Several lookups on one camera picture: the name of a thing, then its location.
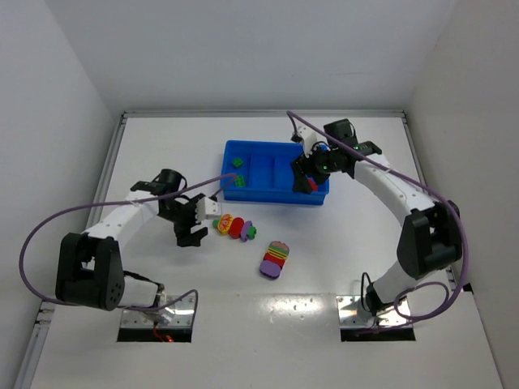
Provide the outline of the red flower lego brick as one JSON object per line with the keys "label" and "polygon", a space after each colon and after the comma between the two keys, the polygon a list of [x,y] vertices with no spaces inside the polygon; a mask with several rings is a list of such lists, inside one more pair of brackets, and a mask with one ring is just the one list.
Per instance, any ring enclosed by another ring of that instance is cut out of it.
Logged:
{"label": "red flower lego brick", "polygon": [[314,192],[314,191],[318,190],[318,186],[317,186],[317,184],[315,183],[315,181],[312,178],[309,177],[307,179],[307,182],[308,182],[308,184],[309,184],[309,186],[311,188],[311,192]]}

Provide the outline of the yellow printed lego brick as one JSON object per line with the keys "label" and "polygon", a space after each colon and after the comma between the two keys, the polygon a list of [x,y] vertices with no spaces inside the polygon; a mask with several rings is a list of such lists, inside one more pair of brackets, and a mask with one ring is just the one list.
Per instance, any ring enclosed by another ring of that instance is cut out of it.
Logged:
{"label": "yellow printed lego brick", "polygon": [[224,214],[217,222],[217,230],[221,235],[229,233],[234,217],[230,214]]}

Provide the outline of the red round lego brick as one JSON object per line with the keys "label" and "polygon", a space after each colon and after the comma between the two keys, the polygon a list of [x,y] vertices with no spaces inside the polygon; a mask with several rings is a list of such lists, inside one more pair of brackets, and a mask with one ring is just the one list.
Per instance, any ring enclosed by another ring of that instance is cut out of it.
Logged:
{"label": "red round lego brick", "polygon": [[243,218],[236,217],[232,220],[232,223],[229,227],[229,236],[233,239],[239,239],[241,237],[241,232],[243,229],[245,222]]}

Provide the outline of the green curved lego brick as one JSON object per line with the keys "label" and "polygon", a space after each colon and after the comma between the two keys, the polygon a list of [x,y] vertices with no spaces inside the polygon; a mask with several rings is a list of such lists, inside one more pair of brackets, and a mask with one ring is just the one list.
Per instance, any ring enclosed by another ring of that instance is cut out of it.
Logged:
{"label": "green curved lego brick", "polygon": [[234,185],[237,188],[244,188],[247,186],[246,180],[243,175],[237,175],[234,179]]}

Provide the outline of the small green lego brick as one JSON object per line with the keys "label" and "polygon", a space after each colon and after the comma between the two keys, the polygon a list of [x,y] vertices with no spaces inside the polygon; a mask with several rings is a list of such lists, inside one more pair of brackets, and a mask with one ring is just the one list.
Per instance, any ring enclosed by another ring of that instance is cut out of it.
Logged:
{"label": "small green lego brick", "polygon": [[240,169],[241,167],[244,166],[244,161],[242,158],[236,157],[236,158],[232,159],[231,164],[235,169]]}

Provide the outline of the green lego brick with studs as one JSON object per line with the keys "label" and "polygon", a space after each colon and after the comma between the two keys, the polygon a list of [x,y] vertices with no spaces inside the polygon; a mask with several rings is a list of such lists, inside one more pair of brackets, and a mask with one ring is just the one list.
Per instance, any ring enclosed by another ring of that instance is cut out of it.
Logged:
{"label": "green lego brick with studs", "polygon": [[257,229],[256,229],[256,227],[254,227],[253,225],[251,225],[251,226],[249,227],[249,229],[247,230],[247,238],[248,238],[248,239],[254,239],[255,236],[256,236],[256,234],[257,234]]}

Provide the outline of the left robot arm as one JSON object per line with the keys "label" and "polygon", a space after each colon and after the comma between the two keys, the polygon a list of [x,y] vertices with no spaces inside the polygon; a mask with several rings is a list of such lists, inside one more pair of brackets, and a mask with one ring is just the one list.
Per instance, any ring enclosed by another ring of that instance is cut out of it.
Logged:
{"label": "left robot arm", "polygon": [[123,203],[82,233],[68,233],[61,241],[55,284],[56,298],[66,304],[111,311],[116,308],[156,310],[163,304],[163,284],[126,271],[122,252],[150,221],[161,218],[174,227],[180,247],[198,247],[208,230],[203,194],[188,197],[183,175],[162,169],[151,181],[138,181]]}

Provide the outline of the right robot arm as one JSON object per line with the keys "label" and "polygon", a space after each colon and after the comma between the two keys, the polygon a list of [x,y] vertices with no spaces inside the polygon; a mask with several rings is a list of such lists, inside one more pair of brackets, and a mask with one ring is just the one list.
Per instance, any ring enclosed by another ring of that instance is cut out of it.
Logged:
{"label": "right robot arm", "polygon": [[367,141],[353,145],[353,153],[337,145],[293,136],[303,152],[291,163],[293,190],[309,194],[311,183],[323,184],[331,173],[347,173],[370,190],[395,216],[401,226],[397,261],[367,286],[361,304],[364,311],[378,314],[419,287],[430,274],[461,258],[458,214],[454,203],[444,204],[392,174],[381,149]]}

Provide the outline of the blue divided plastic bin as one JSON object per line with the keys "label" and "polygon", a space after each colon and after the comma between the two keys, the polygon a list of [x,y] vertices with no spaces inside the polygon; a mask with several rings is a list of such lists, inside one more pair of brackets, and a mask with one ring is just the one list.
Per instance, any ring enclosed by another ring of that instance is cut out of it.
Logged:
{"label": "blue divided plastic bin", "polygon": [[[329,193],[329,183],[318,186],[311,194],[292,191],[294,174],[290,163],[302,154],[295,143],[229,140],[225,144],[221,172],[243,175],[247,186],[237,188],[226,179],[221,188],[226,201],[246,203],[287,203],[322,205]],[[235,169],[232,159],[239,157],[244,166]]]}

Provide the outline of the burger printed lego brick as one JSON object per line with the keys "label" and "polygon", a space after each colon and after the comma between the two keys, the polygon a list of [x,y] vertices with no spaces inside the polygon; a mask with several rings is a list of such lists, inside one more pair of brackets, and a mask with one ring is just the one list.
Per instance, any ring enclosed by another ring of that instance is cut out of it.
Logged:
{"label": "burger printed lego brick", "polygon": [[274,241],[268,246],[268,253],[276,258],[286,260],[290,254],[290,248],[283,242]]}

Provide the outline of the red lego brick in stack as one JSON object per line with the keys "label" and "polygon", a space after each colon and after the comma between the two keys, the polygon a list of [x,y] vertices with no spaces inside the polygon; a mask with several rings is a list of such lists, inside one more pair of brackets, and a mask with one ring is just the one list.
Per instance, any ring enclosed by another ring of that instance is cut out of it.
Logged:
{"label": "red lego brick in stack", "polygon": [[267,252],[264,255],[263,261],[268,261],[270,263],[276,264],[280,269],[282,269],[285,265],[286,257],[279,257],[276,255],[272,255],[270,252]]}

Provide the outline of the purple rounded lego brick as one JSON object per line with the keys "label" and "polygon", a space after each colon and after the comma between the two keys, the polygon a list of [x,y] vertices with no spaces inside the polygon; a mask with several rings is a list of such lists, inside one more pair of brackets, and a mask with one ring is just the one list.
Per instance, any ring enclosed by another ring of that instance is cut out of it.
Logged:
{"label": "purple rounded lego brick", "polygon": [[281,266],[277,263],[263,260],[259,266],[259,273],[270,280],[275,280],[281,274]]}

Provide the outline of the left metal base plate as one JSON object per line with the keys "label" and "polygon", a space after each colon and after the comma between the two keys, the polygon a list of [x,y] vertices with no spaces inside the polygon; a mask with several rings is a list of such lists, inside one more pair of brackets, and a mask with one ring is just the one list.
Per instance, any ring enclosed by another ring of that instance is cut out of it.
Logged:
{"label": "left metal base plate", "polygon": [[189,329],[196,312],[196,302],[196,297],[191,294],[154,312],[123,310],[119,327],[138,330],[152,330],[153,327],[167,330]]}

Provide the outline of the metal base plate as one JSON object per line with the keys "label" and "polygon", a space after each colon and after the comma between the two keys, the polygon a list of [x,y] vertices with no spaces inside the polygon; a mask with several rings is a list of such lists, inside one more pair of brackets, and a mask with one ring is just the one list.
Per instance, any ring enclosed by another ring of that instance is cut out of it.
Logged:
{"label": "metal base plate", "polygon": [[379,311],[376,316],[361,307],[359,295],[337,295],[337,311],[340,329],[354,331],[382,329],[400,325],[408,326],[407,319],[400,316],[393,306]]}
{"label": "metal base plate", "polygon": [[154,312],[123,310],[119,327],[138,330],[152,330],[153,327],[167,330],[189,329],[196,312],[196,302],[196,297],[191,294]]}

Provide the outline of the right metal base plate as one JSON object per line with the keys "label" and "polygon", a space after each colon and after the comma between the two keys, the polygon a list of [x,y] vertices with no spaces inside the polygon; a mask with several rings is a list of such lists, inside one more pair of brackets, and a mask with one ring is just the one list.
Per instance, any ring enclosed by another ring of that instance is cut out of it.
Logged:
{"label": "right metal base plate", "polygon": [[400,325],[408,326],[407,319],[400,316],[393,306],[379,311],[376,316],[361,307],[359,295],[337,295],[337,311],[340,329],[354,331],[382,329]]}

